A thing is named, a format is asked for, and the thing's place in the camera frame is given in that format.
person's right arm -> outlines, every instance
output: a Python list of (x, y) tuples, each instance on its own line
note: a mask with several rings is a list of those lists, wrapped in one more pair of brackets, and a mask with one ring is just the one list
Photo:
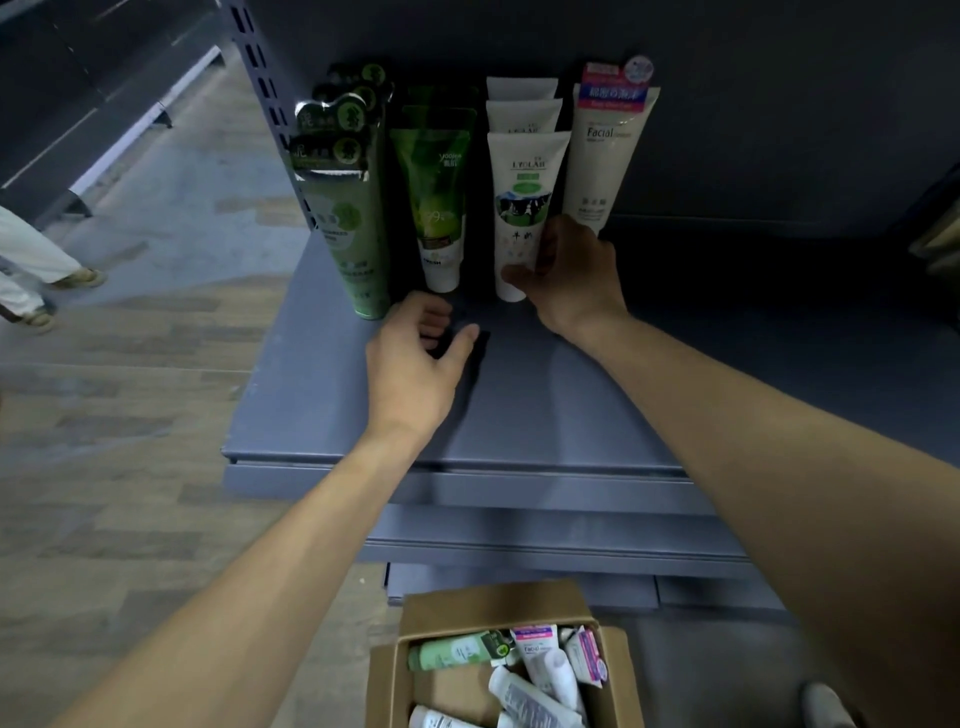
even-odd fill
[(960, 724), (960, 471), (627, 312), (613, 247), (547, 223), (540, 319), (623, 388), (877, 726)]

forearm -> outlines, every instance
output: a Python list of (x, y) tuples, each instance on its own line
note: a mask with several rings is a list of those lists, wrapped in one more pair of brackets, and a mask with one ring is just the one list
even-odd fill
[(302, 501), (57, 728), (270, 724), (357, 551), (417, 454), (365, 435)]
[(918, 665), (934, 690), (936, 673), (955, 675), (957, 632), (945, 625), (958, 614), (957, 470), (629, 317), (608, 317), (578, 343), (834, 653), (860, 675), (884, 673), (871, 681), (891, 690)]

white pants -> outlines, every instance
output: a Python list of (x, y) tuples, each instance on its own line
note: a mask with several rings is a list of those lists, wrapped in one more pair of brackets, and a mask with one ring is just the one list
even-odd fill
[[(0, 257), (44, 283), (65, 279), (83, 267), (5, 207), (0, 207)], [(0, 273), (0, 305), (17, 316), (23, 316), (40, 308), (43, 299)]]

person's left hand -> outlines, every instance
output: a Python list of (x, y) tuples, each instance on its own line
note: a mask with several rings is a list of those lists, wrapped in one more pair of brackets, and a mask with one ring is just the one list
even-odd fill
[(425, 350), (437, 347), (452, 310), (439, 296), (414, 291), (387, 314), (367, 344), (368, 433), (409, 434), (419, 452), (449, 414), (457, 382), (480, 335), (480, 327), (470, 324), (440, 359), (430, 356)]

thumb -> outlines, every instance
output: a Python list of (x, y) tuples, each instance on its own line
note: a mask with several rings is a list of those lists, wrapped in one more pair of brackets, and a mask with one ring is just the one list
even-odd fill
[(522, 265), (505, 265), (500, 277), (510, 283), (514, 288), (519, 288), (528, 296), (530, 295), (531, 289), (536, 288), (540, 283), (540, 277)]
[(473, 351), (473, 344), (479, 335), (480, 327), (476, 324), (461, 328), (459, 333), (453, 337), (446, 353), (437, 362), (440, 371), (450, 380), (451, 384), (456, 385), (460, 381), (470, 352)]

